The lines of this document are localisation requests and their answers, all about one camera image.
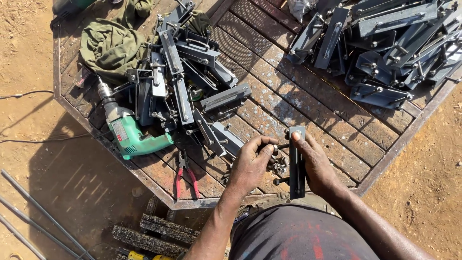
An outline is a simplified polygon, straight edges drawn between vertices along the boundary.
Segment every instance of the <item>green cloth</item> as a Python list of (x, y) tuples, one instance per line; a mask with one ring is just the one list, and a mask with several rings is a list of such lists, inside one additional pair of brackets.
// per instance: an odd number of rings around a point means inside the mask
[[(146, 56), (147, 43), (157, 43), (158, 36), (145, 36), (133, 30), (142, 19), (150, 15), (152, 0), (128, 0), (126, 7), (112, 20), (96, 19), (82, 32), (80, 54), (86, 66), (107, 83), (120, 85), (127, 82), (124, 73), (135, 68), (138, 60)], [(210, 19), (203, 11), (193, 11), (189, 20), (192, 32), (205, 36), (211, 29)]]

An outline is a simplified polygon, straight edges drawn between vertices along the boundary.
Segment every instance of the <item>sandy soil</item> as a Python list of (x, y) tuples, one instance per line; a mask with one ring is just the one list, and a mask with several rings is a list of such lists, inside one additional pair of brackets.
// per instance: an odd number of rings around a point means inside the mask
[[(0, 95), (52, 89), (50, 0), (0, 0)], [(462, 85), (447, 98), (364, 200), (410, 239), (441, 259), (461, 258)], [(63, 138), (85, 130), (49, 93), (0, 100), (0, 140)], [(85, 248), (112, 240), (114, 224), (136, 228), (152, 194), (89, 137), (62, 142), (0, 143), (0, 167), (39, 201)], [(0, 195), (70, 243), (0, 178)], [(3, 205), (0, 214), (48, 259), (73, 259)], [(0, 225), (0, 259), (37, 257)], [(113, 250), (95, 249), (98, 259)]]

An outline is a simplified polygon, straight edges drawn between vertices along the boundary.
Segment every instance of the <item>finger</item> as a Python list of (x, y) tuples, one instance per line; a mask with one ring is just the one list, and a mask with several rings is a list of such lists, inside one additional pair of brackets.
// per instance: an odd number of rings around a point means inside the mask
[(298, 132), (292, 133), (292, 140), (294, 141), (294, 146), (302, 153), (302, 156), (306, 159), (314, 159), (316, 157), (316, 151), (310, 146), (310, 144), (303, 140), (301, 134)]
[(273, 155), (274, 152), (274, 146), (272, 144), (267, 144), (261, 151), (258, 153), (258, 156), (255, 158), (255, 160), (258, 160), (260, 162), (264, 162), (265, 165), (268, 164), (269, 159)]
[(258, 147), (261, 145), (266, 145), (266, 144), (278, 144), (279, 141), (275, 138), (269, 137), (269, 136), (255, 136), (248, 143), (246, 143), (244, 146), (242, 146), (241, 150), (242, 153), (244, 154), (253, 154), (253, 158), (255, 158), (255, 153), (258, 150)]
[(308, 144), (313, 148), (313, 150), (319, 154), (323, 154), (324, 150), (322, 149), (322, 146), (316, 142), (316, 139), (312, 137), (310, 134), (305, 133), (305, 139), (308, 142)]

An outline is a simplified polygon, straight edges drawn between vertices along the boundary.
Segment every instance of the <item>hand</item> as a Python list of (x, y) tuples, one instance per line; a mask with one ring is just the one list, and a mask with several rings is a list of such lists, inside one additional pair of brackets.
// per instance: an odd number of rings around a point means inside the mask
[(242, 199), (256, 189), (273, 154), (273, 144), (279, 144), (279, 141), (268, 136), (256, 136), (243, 145), (233, 162), (226, 189), (235, 191)]
[(305, 159), (305, 168), (309, 179), (307, 183), (311, 191), (326, 199), (339, 189), (345, 189), (346, 186), (335, 174), (322, 147), (308, 133), (305, 133), (305, 139), (303, 140), (297, 132), (292, 133), (294, 145)]

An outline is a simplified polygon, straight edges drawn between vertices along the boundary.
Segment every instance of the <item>steel rod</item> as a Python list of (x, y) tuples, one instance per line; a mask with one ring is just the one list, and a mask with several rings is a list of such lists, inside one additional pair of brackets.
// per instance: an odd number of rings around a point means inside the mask
[[(34, 204), (34, 206), (36, 206), (45, 216), (47, 216), (47, 218), (53, 222), (53, 224), (55, 224), (56, 227), (58, 227), (71, 241), (72, 243), (74, 243), (80, 250), (82, 250), (82, 252), (85, 252), (85, 248), (80, 245), (80, 243), (75, 240), (74, 237), (72, 237), (72, 235), (67, 232), (64, 227), (62, 227), (15, 179), (13, 179), (13, 177), (11, 177), (11, 175), (4, 169), (1, 170), (1, 174), (3, 175), (3, 177), (5, 177), (6, 179), (8, 179), (8, 181), (13, 184), (13, 186), (15, 186), (15, 188), (22, 193), (22, 195), (24, 197), (26, 197), (30, 202), (32, 202)], [(91, 260), (96, 260), (93, 256), (90, 255), (90, 253), (86, 253), (86, 255), (91, 259)]]
[(0, 201), (5, 205), (8, 209), (13, 211), (15, 214), (19, 215), (22, 219), (24, 219), (28, 224), (33, 226), (34, 228), (38, 229), (40, 232), (42, 232), (44, 235), (46, 235), (49, 239), (51, 239), (53, 242), (61, 246), (64, 250), (66, 250), (69, 254), (71, 254), (74, 257), (79, 257), (78, 254), (76, 254), (74, 251), (72, 251), (70, 248), (68, 248), (65, 244), (63, 244), (61, 241), (59, 241), (56, 237), (54, 237), (52, 234), (48, 233), (47, 230), (39, 226), (36, 222), (34, 222), (29, 216), (24, 214), (22, 211), (20, 211), (18, 208), (13, 206), (11, 203), (9, 203), (4, 197), (0, 196)]
[(0, 214), (0, 222), (2, 222), (7, 229), (9, 229), (15, 237), (17, 237), (24, 245), (27, 246), (28, 249), (30, 249), (34, 254), (40, 259), (40, 260), (47, 260), (47, 258), (40, 253), (35, 246), (33, 246), (11, 223), (6, 220), (1, 214)]

